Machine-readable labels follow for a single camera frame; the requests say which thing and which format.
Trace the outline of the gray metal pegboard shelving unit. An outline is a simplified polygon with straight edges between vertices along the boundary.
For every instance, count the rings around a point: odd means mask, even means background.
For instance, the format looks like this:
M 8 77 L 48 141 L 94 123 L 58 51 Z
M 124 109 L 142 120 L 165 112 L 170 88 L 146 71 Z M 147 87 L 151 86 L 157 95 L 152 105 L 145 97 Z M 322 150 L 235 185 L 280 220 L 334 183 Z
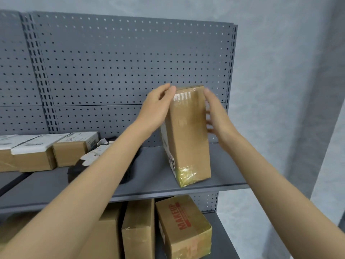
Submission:
M 228 111 L 238 25 L 94 14 L 0 10 L 0 135 L 97 131 L 119 136 L 149 91 L 204 85 Z M 143 144 L 132 178 L 111 202 L 189 194 L 213 227 L 211 254 L 239 259 L 220 222 L 219 191 L 248 188 L 209 135 L 211 178 L 180 188 L 159 131 Z M 44 208 L 67 185 L 67 168 L 0 173 L 0 222 Z

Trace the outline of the person's right hand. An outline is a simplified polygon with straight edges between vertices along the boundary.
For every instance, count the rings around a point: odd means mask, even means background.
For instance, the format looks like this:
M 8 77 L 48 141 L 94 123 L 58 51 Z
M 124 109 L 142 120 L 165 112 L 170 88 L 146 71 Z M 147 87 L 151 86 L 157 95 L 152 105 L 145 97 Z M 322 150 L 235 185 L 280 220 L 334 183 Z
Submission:
M 240 136 L 240 134 L 231 122 L 226 110 L 218 98 L 216 105 L 215 117 L 217 134 L 215 136 L 217 137 L 220 146 L 226 152 L 230 152 L 233 142 Z

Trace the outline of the person's left hand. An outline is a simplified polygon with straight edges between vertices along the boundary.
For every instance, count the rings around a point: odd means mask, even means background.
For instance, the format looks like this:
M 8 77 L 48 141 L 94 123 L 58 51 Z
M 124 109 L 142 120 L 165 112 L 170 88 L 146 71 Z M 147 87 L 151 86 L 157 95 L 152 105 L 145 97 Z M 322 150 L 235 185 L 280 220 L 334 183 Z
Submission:
M 162 105 L 162 97 L 164 95 L 164 91 L 169 87 L 175 86 L 172 86 L 170 83 L 166 83 L 153 89 L 147 94 L 147 97 L 142 104 L 140 113 L 134 124 L 144 139 L 148 139 L 152 133 L 162 125 L 167 116 L 169 107 Z

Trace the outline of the tall taped cardboard box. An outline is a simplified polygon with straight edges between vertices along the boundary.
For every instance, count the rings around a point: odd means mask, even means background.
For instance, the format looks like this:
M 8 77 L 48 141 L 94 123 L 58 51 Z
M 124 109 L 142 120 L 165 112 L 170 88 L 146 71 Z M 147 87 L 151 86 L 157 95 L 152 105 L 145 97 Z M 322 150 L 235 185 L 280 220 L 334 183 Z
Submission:
M 160 134 L 179 187 L 211 178 L 204 86 L 176 90 Z

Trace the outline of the narrow plain cardboard box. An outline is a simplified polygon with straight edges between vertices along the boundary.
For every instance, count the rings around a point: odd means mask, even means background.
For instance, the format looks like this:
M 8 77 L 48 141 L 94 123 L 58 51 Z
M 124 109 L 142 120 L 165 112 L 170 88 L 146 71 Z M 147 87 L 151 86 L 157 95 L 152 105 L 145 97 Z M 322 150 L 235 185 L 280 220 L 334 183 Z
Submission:
M 154 199 L 128 202 L 121 233 L 125 259 L 155 259 Z

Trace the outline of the flat cardboard box white top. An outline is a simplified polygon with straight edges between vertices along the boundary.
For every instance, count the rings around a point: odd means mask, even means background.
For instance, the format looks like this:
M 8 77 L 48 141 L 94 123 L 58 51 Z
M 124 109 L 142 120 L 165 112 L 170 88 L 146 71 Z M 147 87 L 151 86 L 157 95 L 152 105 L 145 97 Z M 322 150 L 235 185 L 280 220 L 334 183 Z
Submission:
M 40 135 L 11 149 L 19 172 L 37 172 L 53 170 L 57 167 L 53 144 L 65 134 Z
M 18 135 L 3 135 L 0 136 L 0 172 L 17 171 L 11 149 L 18 144 L 15 143 Z

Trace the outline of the black parcel bag white label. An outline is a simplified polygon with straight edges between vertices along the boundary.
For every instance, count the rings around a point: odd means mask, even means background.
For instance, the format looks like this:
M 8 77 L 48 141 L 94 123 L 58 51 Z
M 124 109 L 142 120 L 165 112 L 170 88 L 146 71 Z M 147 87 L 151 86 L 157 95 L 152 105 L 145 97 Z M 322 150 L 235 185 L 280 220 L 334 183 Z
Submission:
M 117 139 L 117 136 L 108 137 L 101 139 L 95 149 L 83 155 L 75 165 L 72 165 L 68 168 L 67 171 L 67 180 L 68 183 L 71 183 L 76 177 L 78 177 L 86 168 L 88 168 L 97 158 L 106 151 L 106 149 Z M 128 169 L 126 170 L 121 184 L 129 182 L 133 177 L 132 168 L 136 158 L 140 155 L 140 148 L 137 150 L 134 158 L 132 159 Z

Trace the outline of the cardboard box red print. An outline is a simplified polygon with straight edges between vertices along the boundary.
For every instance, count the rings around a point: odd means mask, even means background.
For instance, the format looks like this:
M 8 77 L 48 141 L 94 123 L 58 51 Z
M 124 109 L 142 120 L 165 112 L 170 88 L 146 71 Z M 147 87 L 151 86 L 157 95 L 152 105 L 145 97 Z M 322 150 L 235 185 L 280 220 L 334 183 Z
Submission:
M 189 195 L 155 203 L 167 259 L 201 259 L 211 254 L 213 229 Z

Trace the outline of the person's right forearm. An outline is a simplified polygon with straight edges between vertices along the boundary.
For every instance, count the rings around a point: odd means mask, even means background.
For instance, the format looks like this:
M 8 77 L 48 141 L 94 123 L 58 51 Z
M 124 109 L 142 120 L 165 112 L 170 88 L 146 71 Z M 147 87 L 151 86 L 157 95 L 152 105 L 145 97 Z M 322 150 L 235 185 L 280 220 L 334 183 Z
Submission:
M 345 259 L 345 234 L 243 136 L 218 139 L 294 259 Z

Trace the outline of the person's left forearm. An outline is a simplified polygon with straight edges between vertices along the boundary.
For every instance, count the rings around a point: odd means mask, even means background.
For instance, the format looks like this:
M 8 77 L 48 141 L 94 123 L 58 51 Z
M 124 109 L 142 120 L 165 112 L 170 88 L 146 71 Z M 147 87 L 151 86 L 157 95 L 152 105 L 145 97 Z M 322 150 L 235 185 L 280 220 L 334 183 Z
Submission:
M 73 259 L 82 249 L 141 144 L 161 121 L 136 120 L 19 231 L 0 259 Z

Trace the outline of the small cardboard box white label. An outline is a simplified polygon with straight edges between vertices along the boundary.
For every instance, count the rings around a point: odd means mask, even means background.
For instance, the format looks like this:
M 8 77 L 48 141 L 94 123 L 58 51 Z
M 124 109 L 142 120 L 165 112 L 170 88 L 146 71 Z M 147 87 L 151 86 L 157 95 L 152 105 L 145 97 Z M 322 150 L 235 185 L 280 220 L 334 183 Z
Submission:
M 53 144 L 57 167 L 75 165 L 82 156 L 93 150 L 99 142 L 99 132 L 74 132 Z

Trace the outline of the large plain cardboard box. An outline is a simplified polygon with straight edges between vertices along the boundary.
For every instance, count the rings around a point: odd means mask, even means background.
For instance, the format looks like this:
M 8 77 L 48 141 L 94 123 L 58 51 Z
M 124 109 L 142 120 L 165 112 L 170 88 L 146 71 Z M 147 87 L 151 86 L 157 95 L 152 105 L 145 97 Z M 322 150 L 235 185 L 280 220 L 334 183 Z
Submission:
M 110 203 L 76 259 L 120 259 L 118 223 L 122 203 Z

